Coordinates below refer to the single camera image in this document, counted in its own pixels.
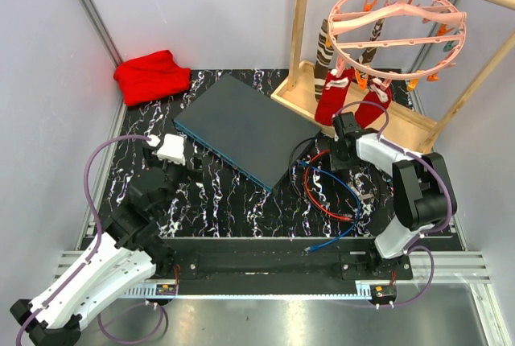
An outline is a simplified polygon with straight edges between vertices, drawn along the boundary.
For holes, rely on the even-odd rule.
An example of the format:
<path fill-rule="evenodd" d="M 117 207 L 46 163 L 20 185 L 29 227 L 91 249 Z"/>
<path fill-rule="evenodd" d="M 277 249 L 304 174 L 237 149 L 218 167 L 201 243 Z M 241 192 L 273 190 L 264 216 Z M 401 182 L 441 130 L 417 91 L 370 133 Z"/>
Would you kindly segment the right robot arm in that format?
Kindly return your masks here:
<path fill-rule="evenodd" d="M 455 215 L 457 202 L 445 160 L 438 153 L 420 154 L 391 142 L 377 130 L 362 128 L 351 112 L 338 113 L 332 124 L 332 170 L 370 163 L 393 180 L 395 217 L 374 239 L 364 258 L 365 272 L 384 278 L 420 238 L 444 229 Z"/>

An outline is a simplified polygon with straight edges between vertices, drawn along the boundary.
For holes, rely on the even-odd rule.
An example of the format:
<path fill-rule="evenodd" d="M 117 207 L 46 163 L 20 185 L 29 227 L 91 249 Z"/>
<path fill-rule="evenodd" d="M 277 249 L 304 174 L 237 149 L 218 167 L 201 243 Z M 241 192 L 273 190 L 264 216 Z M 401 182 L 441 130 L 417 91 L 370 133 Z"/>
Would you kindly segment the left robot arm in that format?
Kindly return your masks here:
<path fill-rule="evenodd" d="M 10 313 L 34 345 L 74 345 L 91 320 L 132 286 L 175 276 L 175 251 L 160 237 L 179 185 L 201 173 L 184 147 L 146 147 L 146 167 L 129 181 L 120 205 L 82 255 L 43 293 Z"/>

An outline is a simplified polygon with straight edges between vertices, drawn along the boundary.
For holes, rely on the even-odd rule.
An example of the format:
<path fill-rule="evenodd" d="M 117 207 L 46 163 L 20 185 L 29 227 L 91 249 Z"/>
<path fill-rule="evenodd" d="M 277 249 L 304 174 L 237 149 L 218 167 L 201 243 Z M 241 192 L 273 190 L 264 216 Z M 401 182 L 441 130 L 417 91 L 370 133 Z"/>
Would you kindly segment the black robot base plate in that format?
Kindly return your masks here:
<path fill-rule="evenodd" d="M 131 282 L 126 297 L 170 299 L 368 299 L 373 284 L 417 282 L 416 257 L 461 252 L 456 237 L 425 238 L 398 260 L 372 260 L 370 238 L 343 238 L 314 253 L 313 238 L 175 238 L 164 271 Z"/>

